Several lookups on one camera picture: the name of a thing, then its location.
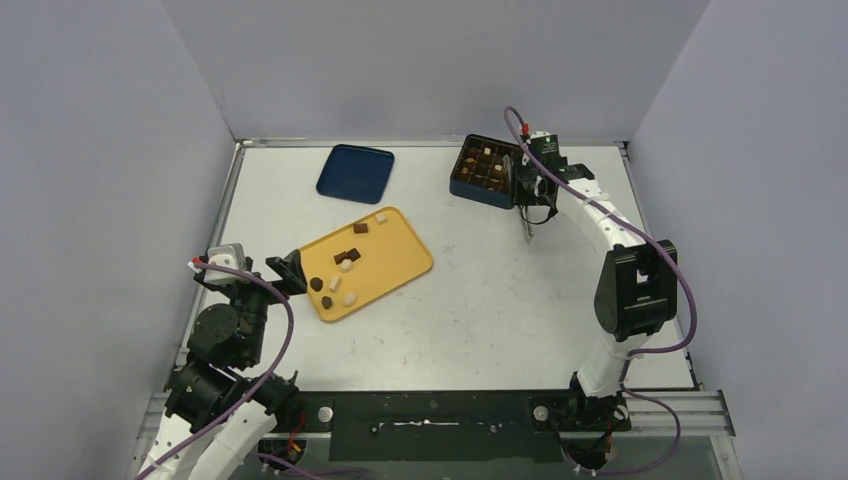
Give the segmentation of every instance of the dark blue tray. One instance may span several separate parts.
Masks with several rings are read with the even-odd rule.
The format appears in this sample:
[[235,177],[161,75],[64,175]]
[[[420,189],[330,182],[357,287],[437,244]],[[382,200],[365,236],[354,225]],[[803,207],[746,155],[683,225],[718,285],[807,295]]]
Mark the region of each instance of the dark blue tray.
[[[503,157],[520,161],[522,154],[521,148],[513,143],[468,135],[451,171],[448,189],[457,197],[509,210],[513,207],[513,198]],[[494,170],[495,165],[501,165],[502,169]]]
[[336,145],[315,188],[327,197],[374,205],[383,198],[394,163],[392,152]]

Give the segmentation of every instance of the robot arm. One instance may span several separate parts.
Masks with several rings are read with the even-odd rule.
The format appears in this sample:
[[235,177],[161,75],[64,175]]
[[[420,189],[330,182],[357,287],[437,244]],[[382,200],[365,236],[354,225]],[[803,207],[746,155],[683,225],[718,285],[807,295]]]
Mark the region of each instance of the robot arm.
[[[588,398],[618,393],[627,353],[647,342],[677,311],[677,280],[653,247],[625,230],[609,216],[627,221],[601,190],[595,176],[584,165],[569,165],[559,154],[557,136],[548,132],[522,132],[522,140],[533,156],[555,172],[587,200],[574,195],[557,195],[556,184],[542,174],[525,155],[521,162],[508,161],[513,200],[519,208],[547,205],[551,212],[564,213],[583,232],[593,248],[606,257],[595,294],[595,314],[600,329],[589,358],[576,372],[577,386]],[[604,214],[589,202],[606,208]],[[531,231],[522,217],[525,231]],[[659,242],[676,261],[677,251],[667,240]]]
[[[253,264],[238,244],[211,248],[195,261],[248,274]],[[266,264],[281,277],[270,283],[284,296],[306,292],[299,251],[285,259],[268,258]],[[268,306],[281,300],[265,288],[229,273],[195,269],[194,279],[209,290],[221,292],[230,302],[207,307],[195,319],[187,344],[188,361],[168,381],[171,394],[165,402],[159,433],[137,480],[229,478],[266,433],[278,423],[288,426],[300,410],[295,397],[296,372],[291,380],[271,374],[257,385],[257,379],[243,378],[232,370],[243,370],[259,362]],[[161,465],[153,463],[192,434],[208,428],[237,402],[244,401],[242,397],[248,390],[255,390],[255,394],[236,408],[226,423],[194,439]]]

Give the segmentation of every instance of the yellow tray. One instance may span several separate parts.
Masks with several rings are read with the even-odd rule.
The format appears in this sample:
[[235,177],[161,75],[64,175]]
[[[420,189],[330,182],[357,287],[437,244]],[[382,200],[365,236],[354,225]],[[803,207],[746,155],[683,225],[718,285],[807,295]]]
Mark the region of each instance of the yellow tray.
[[[387,220],[382,225],[377,225],[375,217],[378,213],[386,215]],[[368,224],[368,233],[353,233],[354,223]],[[359,250],[362,258],[353,262],[353,270],[342,273],[333,257],[352,248]],[[325,322],[335,322],[433,268],[433,256],[400,210],[394,207],[377,210],[301,247],[300,258],[309,299]],[[336,275],[341,278],[341,283],[338,291],[333,293],[330,281]],[[320,292],[308,285],[313,277],[324,282]],[[351,292],[356,293],[356,303],[345,307],[344,297]],[[321,305],[324,296],[333,300],[330,309]]]

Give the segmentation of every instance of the tabletop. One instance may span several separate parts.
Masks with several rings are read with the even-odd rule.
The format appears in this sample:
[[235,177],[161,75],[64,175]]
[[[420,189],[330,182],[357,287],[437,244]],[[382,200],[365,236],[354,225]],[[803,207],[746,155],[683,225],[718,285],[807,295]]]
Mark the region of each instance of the tabletop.
[[[537,227],[528,245],[516,210],[451,195],[460,143],[362,145],[395,155],[378,205],[317,193],[331,146],[247,148],[221,243],[241,243],[254,270],[274,279],[266,257],[394,206],[432,253],[433,268],[332,324],[319,320],[306,296],[292,298],[294,336],[277,373],[288,378],[298,370],[307,391],[566,388],[600,332],[593,297],[603,252],[565,215]],[[560,150],[588,166],[616,207],[642,226],[618,147]],[[203,306],[225,300],[210,293]],[[262,361],[248,376],[267,368],[286,328],[284,309],[270,307]],[[671,321],[646,346],[679,339]],[[631,388],[694,386],[683,351],[637,360],[628,377]]]

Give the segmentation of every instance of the white wall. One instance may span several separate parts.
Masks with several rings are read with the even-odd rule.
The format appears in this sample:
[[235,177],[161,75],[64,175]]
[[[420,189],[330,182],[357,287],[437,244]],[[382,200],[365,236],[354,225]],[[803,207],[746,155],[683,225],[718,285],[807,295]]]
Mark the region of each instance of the white wall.
[[232,137],[157,0],[0,6],[0,477],[123,478]]
[[624,140],[709,0],[163,0],[237,138]]
[[633,140],[748,480],[846,478],[848,3],[713,0]]

